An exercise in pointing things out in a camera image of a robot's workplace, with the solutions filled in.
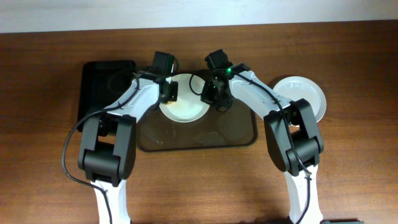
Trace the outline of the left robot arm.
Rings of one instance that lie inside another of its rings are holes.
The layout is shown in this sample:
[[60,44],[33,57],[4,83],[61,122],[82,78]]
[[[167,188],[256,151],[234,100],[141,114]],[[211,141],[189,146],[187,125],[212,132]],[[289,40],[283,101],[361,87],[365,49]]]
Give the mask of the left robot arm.
[[83,67],[78,119],[78,166],[95,187],[100,223],[130,223],[126,181],[136,160],[137,122],[149,109],[177,100],[171,80],[177,59],[156,52],[137,72],[132,60],[88,62]]

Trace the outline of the light blue plate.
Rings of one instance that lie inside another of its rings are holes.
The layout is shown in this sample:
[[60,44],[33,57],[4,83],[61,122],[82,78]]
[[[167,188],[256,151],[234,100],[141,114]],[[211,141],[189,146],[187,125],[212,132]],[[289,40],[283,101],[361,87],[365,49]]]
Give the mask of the light blue plate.
[[292,76],[281,79],[273,90],[291,100],[307,100],[313,110],[317,122],[326,113],[326,97],[323,90],[313,81],[305,77]]

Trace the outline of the cream white plate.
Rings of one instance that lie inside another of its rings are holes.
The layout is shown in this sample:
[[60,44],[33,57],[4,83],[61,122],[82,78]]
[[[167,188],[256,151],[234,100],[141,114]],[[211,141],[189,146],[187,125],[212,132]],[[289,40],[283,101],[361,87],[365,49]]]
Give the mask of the cream white plate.
[[161,103],[161,112],[178,123],[189,123],[200,119],[209,109],[209,105],[202,102],[200,95],[194,94],[193,91],[199,93],[202,91],[205,81],[194,75],[190,80],[192,74],[181,73],[173,76],[172,81],[178,83],[177,101],[168,103]]

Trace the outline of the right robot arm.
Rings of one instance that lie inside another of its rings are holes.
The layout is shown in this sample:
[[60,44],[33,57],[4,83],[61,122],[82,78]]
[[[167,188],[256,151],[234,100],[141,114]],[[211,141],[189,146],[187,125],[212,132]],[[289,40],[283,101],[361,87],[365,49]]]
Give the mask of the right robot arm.
[[287,183],[290,221],[321,223],[316,177],[324,143],[310,103],[277,94],[246,64],[232,64],[221,49],[206,56],[205,63],[211,78],[201,101],[225,112],[239,100],[262,118],[269,156]]

